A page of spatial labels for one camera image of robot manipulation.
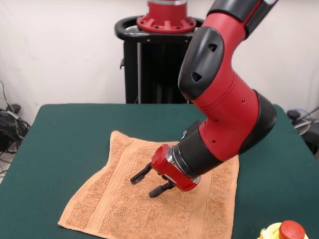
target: green tablecloth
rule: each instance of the green tablecloth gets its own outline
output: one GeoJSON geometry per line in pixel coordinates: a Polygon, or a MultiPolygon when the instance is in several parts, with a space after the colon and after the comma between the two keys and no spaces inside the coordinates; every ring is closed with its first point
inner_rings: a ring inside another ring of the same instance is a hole
{"type": "MultiPolygon", "coordinates": [[[[256,239],[261,228],[287,219],[319,238],[319,165],[276,109],[273,131],[240,157],[234,239],[256,239]]],[[[42,107],[0,184],[0,238],[92,238],[57,222],[71,196],[105,165],[110,133],[179,140],[197,119],[204,116],[193,105],[42,107]]]]}

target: red robot arm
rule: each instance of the red robot arm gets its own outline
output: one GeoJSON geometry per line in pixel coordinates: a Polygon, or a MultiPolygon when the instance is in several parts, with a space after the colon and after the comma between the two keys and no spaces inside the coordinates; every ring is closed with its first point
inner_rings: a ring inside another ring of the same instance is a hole
{"type": "Polygon", "coordinates": [[[165,175],[170,186],[157,188],[152,196],[173,186],[189,191],[202,174],[253,147],[275,125],[277,116],[272,104],[251,89],[231,65],[238,45],[275,3],[275,0],[216,0],[213,4],[189,45],[178,80],[184,97],[207,120],[187,129],[178,145],[172,148],[164,145],[161,153],[154,154],[151,166],[165,175]]]}

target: silver metal band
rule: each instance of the silver metal band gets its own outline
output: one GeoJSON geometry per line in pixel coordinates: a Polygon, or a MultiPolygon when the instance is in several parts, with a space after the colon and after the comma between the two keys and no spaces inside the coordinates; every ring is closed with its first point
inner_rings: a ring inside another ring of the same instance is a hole
{"type": "Polygon", "coordinates": [[[162,4],[162,5],[174,5],[174,6],[186,4],[186,0],[149,0],[149,2],[162,4]]]}

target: cable bundle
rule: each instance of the cable bundle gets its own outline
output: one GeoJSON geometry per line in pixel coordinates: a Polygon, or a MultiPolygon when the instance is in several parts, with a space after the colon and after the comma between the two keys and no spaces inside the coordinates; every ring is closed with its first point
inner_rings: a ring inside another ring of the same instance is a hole
{"type": "MultiPolygon", "coordinates": [[[[8,103],[4,92],[4,84],[2,81],[0,81],[0,84],[2,84],[3,100],[7,105],[5,110],[0,109],[0,161],[10,164],[11,162],[2,159],[1,156],[4,153],[15,154],[18,151],[30,129],[30,125],[17,115],[20,106],[8,103]]],[[[4,170],[0,164],[0,178],[3,178],[6,172],[7,169],[4,170]]]]}

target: terry cloth towel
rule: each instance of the terry cloth towel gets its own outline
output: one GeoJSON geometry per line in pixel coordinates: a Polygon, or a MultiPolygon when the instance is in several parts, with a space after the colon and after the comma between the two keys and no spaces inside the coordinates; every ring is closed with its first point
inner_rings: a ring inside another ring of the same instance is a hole
{"type": "Polygon", "coordinates": [[[231,239],[238,157],[190,192],[173,188],[151,199],[149,191],[166,181],[154,170],[136,185],[130,178],[162,144],[112,132],[108,163],[70,199],[58,224],[106,239],[231,239]]]}

